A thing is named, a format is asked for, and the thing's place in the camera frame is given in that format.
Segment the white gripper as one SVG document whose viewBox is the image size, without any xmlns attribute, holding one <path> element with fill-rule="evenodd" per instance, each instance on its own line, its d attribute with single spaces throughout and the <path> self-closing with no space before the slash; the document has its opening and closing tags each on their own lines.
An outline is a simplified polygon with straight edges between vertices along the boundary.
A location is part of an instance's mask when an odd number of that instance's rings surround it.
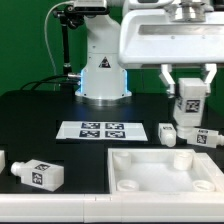
<svg viewBox="0 0 224 224">
<path fill-rule="evenodd" d="M 224 63 L 224 12 L 205 14 L 204 22 L 171 22 L 163 9 L 134 10 L 121 24 L 118 61 L 124 68 L 161 65 L 159 78 L 169 98 L 175 96 L 172 65 L 202 66 L 206 96 L 217 65 Z"/>
</svg>

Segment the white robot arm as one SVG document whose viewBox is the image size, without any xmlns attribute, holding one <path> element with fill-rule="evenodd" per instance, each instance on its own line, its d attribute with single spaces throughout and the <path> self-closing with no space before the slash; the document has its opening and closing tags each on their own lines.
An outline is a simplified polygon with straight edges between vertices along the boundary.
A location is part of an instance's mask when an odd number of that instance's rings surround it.
<svg viewBox="0 0 224 224">
<path fill-rule="evenodd" d="M 87 26 L 87 64 L 77 94 L 111 101 L 131 95 L 128 69 L 160 70 L 175 95 L 173 67 L 204 67 L 209 86 L 224 64 L 224 11 L 209 0 L 81 0 Z"/>
</svg>

